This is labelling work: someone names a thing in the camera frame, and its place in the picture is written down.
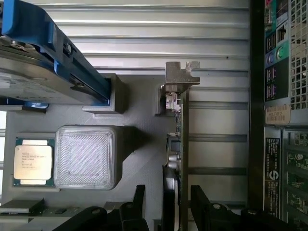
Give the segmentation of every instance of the metal bracket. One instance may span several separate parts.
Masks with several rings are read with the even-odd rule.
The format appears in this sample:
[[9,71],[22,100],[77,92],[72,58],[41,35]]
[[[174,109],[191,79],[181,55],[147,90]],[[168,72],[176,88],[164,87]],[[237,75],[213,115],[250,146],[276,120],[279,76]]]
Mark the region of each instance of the metal bracket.
[[212,204],[199,185],[191,186],[191,211],[199,231],[294,230],[289,224],[262,210],[246,208],[239,216],[223,205]]
[[183,93],[192,85],[200,84],[200,77],[192,77],[191,71],[200,68],[200,62],[186,62],[181,69],[180,62],[166,62],[166,92]]
[[145,185],[137,185],[133,202],[124,203],[108,214],[101,207],[86,208],[53,231],[149,231],[142,218],[144,193]]

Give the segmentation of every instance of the screw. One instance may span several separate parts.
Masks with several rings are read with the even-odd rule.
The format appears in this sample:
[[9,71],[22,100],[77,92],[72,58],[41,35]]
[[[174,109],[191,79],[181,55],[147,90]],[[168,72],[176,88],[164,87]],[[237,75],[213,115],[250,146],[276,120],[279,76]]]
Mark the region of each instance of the screw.
[[220,208],[221,208],[221,206],[220,206],[220,205],[218,205],[218,204],[213,204],[213,208],[214,208],[214,209],[220,209]]
[[95,210],[92,211],[92,214],[98,214],[99,212],[100,212],[99,209],[95,209]]
[[84,88],[85,85],[84,85],[83,83],[77,83],[77,87],[79,87],[79,88]]
[[72,46],[70,44],[67,45],[68,54],[72,53]]
[[25,43],[23,42],[17,42],[15,40],[11,41],[11,46],[20,50],[25,50]]
[[251,215],[256,215],[257,214],[257,212],[254,211],[254,210],[248,210],[248,213],[251,214]]

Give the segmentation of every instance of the ribbed metal panel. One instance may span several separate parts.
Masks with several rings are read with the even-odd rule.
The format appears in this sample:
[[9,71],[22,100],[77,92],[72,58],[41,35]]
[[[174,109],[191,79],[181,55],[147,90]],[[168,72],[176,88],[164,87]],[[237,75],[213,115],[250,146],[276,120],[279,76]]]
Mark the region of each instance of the ribbed metal panel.
[[[249,1],[30,0],[100,72],[163,75],[200,61],[190,91],[190,166],[246,167]],[[246,201],[245,176],[191,175],[210,200]]]

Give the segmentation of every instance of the cpu processor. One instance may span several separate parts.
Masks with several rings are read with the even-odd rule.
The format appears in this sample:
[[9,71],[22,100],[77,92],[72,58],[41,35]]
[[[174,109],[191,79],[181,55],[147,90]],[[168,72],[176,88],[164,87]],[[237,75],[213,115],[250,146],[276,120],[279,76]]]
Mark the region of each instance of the cpu processor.
[[54,139],[16,138],[14,186],[51,186],[53,183]]

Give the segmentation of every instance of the sticker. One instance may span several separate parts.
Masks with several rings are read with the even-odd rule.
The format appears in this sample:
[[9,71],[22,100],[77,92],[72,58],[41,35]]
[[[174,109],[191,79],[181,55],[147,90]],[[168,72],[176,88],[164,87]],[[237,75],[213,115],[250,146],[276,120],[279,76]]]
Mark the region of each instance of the sticker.
[[264,211],[280,215],[280,139],[265,139]]
[[20,180],[21,185],[45,185],[45,180]]
[[46,87],[26,77],[14,74],[0,74],[1,95],[23,101],[39,103],[76,103],[76,100],[52,88]]
[[23,140],[23,145],[48,145],[47,140]]
[[290,105],[268,107],[265,111],[266,124],[289,124],[291,118]]
[[270,4],[272,2],[272,0],[265,0],[265,5],[267,6],[268,4]]

